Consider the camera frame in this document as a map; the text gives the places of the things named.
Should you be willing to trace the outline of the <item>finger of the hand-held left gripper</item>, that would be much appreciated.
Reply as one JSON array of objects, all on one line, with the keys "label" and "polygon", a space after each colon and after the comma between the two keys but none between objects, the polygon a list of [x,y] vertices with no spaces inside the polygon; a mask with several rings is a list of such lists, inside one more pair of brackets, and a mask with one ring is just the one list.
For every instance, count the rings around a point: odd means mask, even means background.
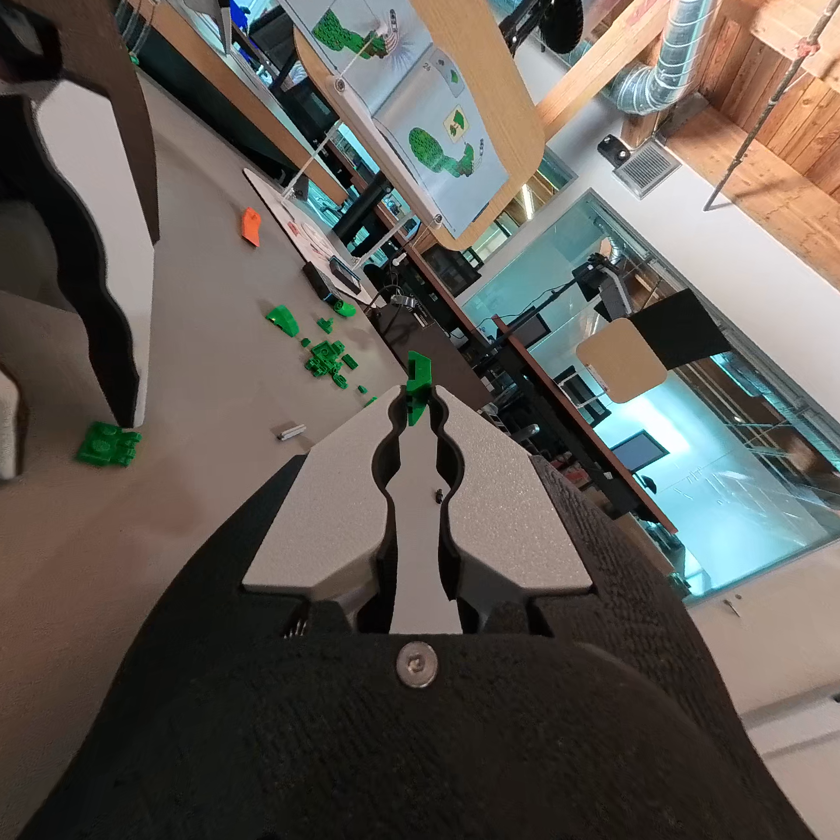
[{"label": "finger of the hand-held left gripper", "polygon": [[151,121],[114,2],[17,2],[59,30],[61,81],[2,97],[2,199],[30,205],[56,255],[60,295],[82,321],[116,423],[144,422],[154,246],[160,238]]},{"label": "finger of the hand-held left gripper", "polygon": [[18,478],[25,469],[29,411],[21,385],[1,364],[1,481]]}]

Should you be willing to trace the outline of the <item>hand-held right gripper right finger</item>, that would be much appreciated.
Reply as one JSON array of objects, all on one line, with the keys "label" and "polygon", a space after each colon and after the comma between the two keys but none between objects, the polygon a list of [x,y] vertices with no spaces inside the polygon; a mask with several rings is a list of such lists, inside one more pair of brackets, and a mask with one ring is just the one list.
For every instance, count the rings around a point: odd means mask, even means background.
[{"label": "hand-held right gripper right finger", "polygon": [[527,451],[441,385],[430,393],[429,416],[448,489],[438,542],[448,599],[588,592],[592,578]]}]

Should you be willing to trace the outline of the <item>green jointed plate brick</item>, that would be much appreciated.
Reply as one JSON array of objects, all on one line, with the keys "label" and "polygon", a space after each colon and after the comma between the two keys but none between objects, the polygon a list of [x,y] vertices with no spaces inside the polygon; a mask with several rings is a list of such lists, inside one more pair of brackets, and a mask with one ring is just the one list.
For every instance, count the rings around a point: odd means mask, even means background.
[{"label": "green jointed plate brick", "polygon": [[88,427],[76,461],[96,467],[128,467],[137,455],[142,435],[110,423],[94,422]]}]

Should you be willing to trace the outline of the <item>green slope brick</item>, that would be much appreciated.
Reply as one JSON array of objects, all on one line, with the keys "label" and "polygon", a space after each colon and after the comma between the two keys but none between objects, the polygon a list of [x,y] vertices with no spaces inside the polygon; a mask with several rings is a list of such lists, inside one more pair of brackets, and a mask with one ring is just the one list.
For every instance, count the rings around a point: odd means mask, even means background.
[{"label": "green slope brick", "polygon": [[432,361],[414,350],[407,355],[406,418],[414,427],[423,416],[433,388]]}]

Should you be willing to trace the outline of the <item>grey desk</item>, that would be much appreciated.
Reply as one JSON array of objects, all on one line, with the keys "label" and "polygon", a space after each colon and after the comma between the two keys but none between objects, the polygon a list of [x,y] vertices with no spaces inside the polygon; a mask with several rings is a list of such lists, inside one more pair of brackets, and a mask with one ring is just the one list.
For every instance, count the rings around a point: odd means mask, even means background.
[{"label": "grey desk", "polygon": [[[140,74],[154,132],[155,247],[149,391],[126,469],[74,456],[110,421],[68,311],[2,293],[2,362],[28,404],[23,474],[2,483],[2,838],[15,838],[64,773],[163,591],[289,457],[362,402],[302,369],[318,301],[297,252],[243,176],[249,163]],[[261,215],[260,247],[240,235]],[[288,441],[276,430],[306,424]]]}]

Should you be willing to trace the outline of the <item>group of green toy bricks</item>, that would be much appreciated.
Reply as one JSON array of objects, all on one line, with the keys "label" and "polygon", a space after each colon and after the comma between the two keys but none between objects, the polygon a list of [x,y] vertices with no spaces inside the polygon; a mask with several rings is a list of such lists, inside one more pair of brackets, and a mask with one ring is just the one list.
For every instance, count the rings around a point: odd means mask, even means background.
[{"label": "group of green toy bricks", "polygon": [[316,326],[322,332],[322,337],[315,340],[302,334],[297,319],[285,305],[270,309],[265,319],[283,334],[298,341],[307,353],[303,368],[314,379],[330,381],[342,391],[347,391],[352,387],[348,375],[356,372],[360,364],[342,341],[332,338],[335,323],[333,317],[316,320]]}]

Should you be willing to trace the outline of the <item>black labelled panel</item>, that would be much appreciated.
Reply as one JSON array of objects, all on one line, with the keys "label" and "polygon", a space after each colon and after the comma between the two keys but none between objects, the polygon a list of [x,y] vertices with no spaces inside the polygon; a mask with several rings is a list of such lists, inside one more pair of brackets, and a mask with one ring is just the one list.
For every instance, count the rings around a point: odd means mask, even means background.
[{"label": "black labelled panel", "polygon": [[404,370],[409,351],[416,351],[431,361],[433,383],[446,388],[472,410],[479,411],[493,402],[485,383],[436,322],[421,325],[415,314],[391,305],[369,310],[366,318]]}]

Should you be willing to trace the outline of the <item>black computer monitor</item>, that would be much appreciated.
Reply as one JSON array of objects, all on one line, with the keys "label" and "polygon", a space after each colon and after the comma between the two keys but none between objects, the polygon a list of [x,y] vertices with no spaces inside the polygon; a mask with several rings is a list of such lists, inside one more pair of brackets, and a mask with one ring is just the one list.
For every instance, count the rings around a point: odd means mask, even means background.
[{"label": "black computer monitor", "polygon": [[507,331],[519,341],[525,349],[540,343],[551,335],[551,327],[536,308],[530,308],[506,325]]}]

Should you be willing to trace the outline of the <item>glass office partition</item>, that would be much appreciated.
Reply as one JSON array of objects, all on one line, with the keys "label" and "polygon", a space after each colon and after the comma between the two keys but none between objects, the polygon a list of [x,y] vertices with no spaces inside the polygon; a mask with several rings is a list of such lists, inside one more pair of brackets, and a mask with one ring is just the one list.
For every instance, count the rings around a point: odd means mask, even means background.
[{"label": "glass office partition", "polygon": [[551,379],[573,365],[603,399],[612,414],[594,430],[610,448],[645,430],[668,449],[635,477],[677,526],[690,594],[722,590],[838,541],[837,423],[592,190],[464,309],[494,338],[494,315],[510,323],[536,308],[598,252],[623,276],[633,312],[690,289],[731,344],[616,404],[576,359],[576,346],[607,322],[594,311],[599,299],[586,301],[574,286],[540,312],[552,332],[530,349]]}]

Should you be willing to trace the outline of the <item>black studio light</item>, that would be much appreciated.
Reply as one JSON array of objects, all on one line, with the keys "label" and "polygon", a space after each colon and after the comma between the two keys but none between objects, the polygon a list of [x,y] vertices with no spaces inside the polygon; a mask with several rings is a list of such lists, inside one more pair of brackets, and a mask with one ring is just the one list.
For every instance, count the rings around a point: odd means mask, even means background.
[{"label": "black studio light", "polygon": [[594,311],[604,321],[628,319],[634,314],[623,276],[609,259],[599,253],[572,269],[572,279],[588,302],[598,298]]}]

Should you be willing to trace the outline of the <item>black acoustic panel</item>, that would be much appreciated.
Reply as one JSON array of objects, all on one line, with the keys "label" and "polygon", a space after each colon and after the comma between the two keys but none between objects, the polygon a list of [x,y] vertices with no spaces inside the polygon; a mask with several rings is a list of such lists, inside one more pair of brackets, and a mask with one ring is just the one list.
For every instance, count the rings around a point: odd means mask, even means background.
[{"label": "black acoustic panel", "polygon": [[629,320],[667,371],[732,350],[727,337],[690,289],[637,311]]}]

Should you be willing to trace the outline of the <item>beige door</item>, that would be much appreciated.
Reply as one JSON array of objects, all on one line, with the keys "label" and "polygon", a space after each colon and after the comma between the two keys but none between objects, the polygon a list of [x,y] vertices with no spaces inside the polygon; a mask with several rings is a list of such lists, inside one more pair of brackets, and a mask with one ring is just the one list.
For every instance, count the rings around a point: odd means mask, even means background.
[{"label": "beige door", "polygon": [[838,541],[687,610],[739,714],[838,685]]}]

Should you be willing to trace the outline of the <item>metal ceiling rod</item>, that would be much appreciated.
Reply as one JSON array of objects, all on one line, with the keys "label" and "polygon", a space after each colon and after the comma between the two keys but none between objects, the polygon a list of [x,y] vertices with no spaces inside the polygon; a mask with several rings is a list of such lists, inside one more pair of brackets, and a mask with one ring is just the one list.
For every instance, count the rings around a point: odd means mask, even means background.
[{"label": "metal ceiling rod", "polygon": [[748,153],[749,147],[751,143],[757,138],[757,135],[760,133],[761,129],[763,128],[764,124],[767,122],[768,118],[770,117],[772,111],[778,106],[784,94],[788,91],[788,89],[793,84],[793,81],[798,79],[797,73],[804,65],[805,61],[810,59],[814,56],[819,50],[821,49],[820,44],[820,37],[822,36],[824,30],[829,25],[833,16],[835,15],[837,9],[839,7],[838,1],[831,1],[828,2],[822,13],[820,14],[819,18],[815,21],[815,24],[812,28],[812,31],[809,33],[808,36],[801,38],[795,45],[794,50],[794,58],[791,61],[791,64],[788,70],[785,72],[784,76],[780,79],[780,82],[777,88],[773,91],[773,93],[769,96],[761,114],[757,118],[754,125],[751,127],[751,130],[745,136],[743,142],[741,142],[738,151],[735,153],[731,162],[728,165],[727,170],[719,180],[719,182],[715,185],[712,193],[709,195],[705,205],[702,207],[702,211],[708,212],[712,209],[713,205],[715,204],[718,196],[723,191],[725,185],[728,183],[729,179],[731,178],[732,174],[736,171],[736,169],[740,166],[743,162],[745,156]]}]

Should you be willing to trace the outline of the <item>white wall vent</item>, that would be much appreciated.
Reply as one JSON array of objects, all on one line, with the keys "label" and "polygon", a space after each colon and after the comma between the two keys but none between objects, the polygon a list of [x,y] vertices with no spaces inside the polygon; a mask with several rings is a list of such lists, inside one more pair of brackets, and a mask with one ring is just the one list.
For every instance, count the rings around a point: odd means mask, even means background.
[{"label": "white wall vent", "polygon": [[613,175],[636,199],[643,200],[680,166],[663,144],[648,139],[615,168]]}]

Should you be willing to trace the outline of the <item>silver ventilation duct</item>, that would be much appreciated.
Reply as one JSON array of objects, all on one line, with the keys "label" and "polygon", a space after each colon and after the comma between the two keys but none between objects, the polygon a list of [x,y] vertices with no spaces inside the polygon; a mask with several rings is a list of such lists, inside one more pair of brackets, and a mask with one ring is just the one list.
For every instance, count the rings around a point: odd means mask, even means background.
[{"label": "silver ventilation duct", "polygon": [[719,1],[671,2],[655,64],[623,69],[604,89],[612,105],[644,117],[677,104],[696,75],[719,6]]}]

